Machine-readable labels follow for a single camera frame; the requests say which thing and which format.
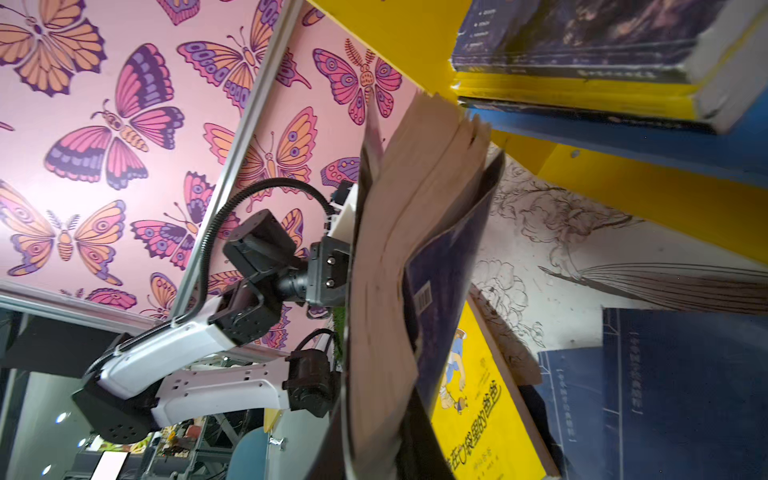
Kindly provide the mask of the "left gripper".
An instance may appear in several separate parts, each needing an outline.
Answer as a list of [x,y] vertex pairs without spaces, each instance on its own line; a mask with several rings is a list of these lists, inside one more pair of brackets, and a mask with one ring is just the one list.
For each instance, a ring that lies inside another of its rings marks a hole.
[[311,245],[307,264],[306,297],[312,307],[345,307],[350,245],[324,236]]

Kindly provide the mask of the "dark purple portrait book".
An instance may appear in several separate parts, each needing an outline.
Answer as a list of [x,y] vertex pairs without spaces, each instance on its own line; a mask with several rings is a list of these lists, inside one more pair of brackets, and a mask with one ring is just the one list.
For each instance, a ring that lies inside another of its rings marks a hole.
[[695,84],[766,13],[764,1],[475,1],[457,72]]

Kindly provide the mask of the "yellow cartoon boy book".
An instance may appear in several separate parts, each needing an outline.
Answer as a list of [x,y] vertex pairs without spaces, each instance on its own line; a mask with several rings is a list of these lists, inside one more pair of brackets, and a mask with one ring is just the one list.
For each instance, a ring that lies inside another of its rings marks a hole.
[[767,92],[767,18],[698,84],[460,73],[451,88],[471,108],[722,135]]

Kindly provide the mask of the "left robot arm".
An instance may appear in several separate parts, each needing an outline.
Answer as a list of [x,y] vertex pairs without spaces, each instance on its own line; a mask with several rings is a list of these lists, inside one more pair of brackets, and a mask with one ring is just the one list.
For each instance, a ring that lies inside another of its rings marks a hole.
[[220,296],[202,296],[183,315],[115,341],[84,373],[72,399],[104,440],[131,444],[171,425],[250,409],[304,410],[323,417],[336,404],[339,373],[328,349],[306,341],[266,363],[196,370],[195,361],[262,338],[287,303],[344,304],[351,262],[347,242],[324,236],[306,257],[267,210],[237,227],[223,247],[240,279]]

